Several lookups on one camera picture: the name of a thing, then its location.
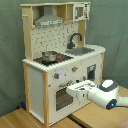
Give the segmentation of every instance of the toy kitchen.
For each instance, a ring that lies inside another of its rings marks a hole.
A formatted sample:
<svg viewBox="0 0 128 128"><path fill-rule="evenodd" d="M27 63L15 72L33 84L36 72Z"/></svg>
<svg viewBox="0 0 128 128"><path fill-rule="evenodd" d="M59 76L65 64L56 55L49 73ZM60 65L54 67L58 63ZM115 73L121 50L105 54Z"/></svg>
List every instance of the toy kitchen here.
<svg viewBox="0 0 128 128"><path fill-rule="evenodd" d="M90 103L66 92L100 85L105 48L85 43L90 2L22 4L26 109L46 127Z"/></svg>

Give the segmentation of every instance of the dial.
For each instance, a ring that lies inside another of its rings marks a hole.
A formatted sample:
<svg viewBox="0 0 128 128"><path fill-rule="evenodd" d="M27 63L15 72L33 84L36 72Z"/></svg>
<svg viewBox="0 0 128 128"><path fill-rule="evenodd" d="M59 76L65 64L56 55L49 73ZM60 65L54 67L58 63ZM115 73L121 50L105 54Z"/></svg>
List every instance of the dial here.
<svg viewBox="0 0 128 128"><path fill-rule="evenodd" d="M59 79L59 76L60 76L60 75L59 75L58 73L55 73L55 74L54 74L54 78L55 78L55 79Z"/></svg>
<svg viewBox="0 0 128 128"><path fill-rule="evenodd" d="M73 72L76 72L76 70L78 70L77 67L73 67L73 68L72 68L72 71L73 71Z"/></svg>

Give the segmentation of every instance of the oven door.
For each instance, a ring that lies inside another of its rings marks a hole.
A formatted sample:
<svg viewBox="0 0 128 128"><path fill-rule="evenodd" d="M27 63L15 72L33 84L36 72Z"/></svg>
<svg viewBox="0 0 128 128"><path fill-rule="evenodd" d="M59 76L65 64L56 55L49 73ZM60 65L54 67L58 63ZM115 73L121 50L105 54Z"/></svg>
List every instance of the oven door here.
<svg viewBox="0 0 128 128"><path fill-rule="evenodd" d="M79 109L79 101L66 92L65 88L49 90L49 122L58 122Z"/></svg>

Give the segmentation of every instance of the wooden countertop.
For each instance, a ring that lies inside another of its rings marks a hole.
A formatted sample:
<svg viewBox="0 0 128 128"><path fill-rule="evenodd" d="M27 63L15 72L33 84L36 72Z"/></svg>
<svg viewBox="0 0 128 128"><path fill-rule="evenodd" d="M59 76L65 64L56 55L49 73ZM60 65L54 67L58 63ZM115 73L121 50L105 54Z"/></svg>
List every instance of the wooden countertop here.
<svg viewBox="0 0 128 128"><path fill-rule="evenodd" d="M44 128L37 119L23 109L16 110L0 118L0 128ZM64 118L50 128L81 128L69 118Z"/></svg>
<svg viewBox="0 0 128 128"><path fill-rule="evenodd" d="M40 3L40 4L21 4L21 6L44 6L44 5L66 5L66 4L88 4L91 2L66 2L66 3Z"/></svg>
<svg viewBox="0 0 128 128"><path fill-rule="evenodd" d="M120 87L119 94L128 97L128 89ZM87 128L116 128L128 118L128 108L106 110L91 102L71 114L71 117Z"/></svg>
<svg viewBox="0 0 128 128"><path fill-rule="evenodd" d="M94 52L90 52L88 54L84 54L83 56L75 56L75 55L71 55L71 54L65 53L65 51L61 51L60 52L60 51L56 51L55 50L57 53L73 57L73 59L69 59L69 60L64 61L62 63L58 63L58 64L55 64L55 65L52 65L52 66L48 66L48 67L46 67L46 66L44 66L42 64L36 63L36 62L29 61L28 59L24 59L22 61L24 63L32 66L32 67L35 67L35 68L41 70L41 71L48 72L48 71L56 69L56 68L58 68L60 66L65 66L67 64L75 63L76 61L82 61L82 59L88 59L88 58L100 55L100 54L102 54L102 53L104 53L106 51L105 48L103 48L101 46L97 46L97 45L86 44L85 48L94 49Z"/></svg>

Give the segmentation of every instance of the stove burner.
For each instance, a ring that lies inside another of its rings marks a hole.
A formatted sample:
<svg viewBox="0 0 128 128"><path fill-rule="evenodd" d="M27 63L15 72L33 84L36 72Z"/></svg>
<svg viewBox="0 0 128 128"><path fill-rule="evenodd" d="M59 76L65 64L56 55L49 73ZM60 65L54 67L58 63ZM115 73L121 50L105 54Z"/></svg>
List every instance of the stove burner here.
<svg viewBox="0 0 128 128"><path fill-rule="evenodd" d="M46 62L46 61L43 61L42 57L36 58L36 59L34 59L34 61L39 63L39 64L43 64L43 65L48 67L48 66L52 66L54 64L62 63L62 62L66 61L66 60L69 60L69 59L73 59L73 57L70 57L70 56L67 56L67 55L63 55L63 54L60 54L60 55L62 56L62 60L58 61L58 62L56 62L56 61Z"/></svg>

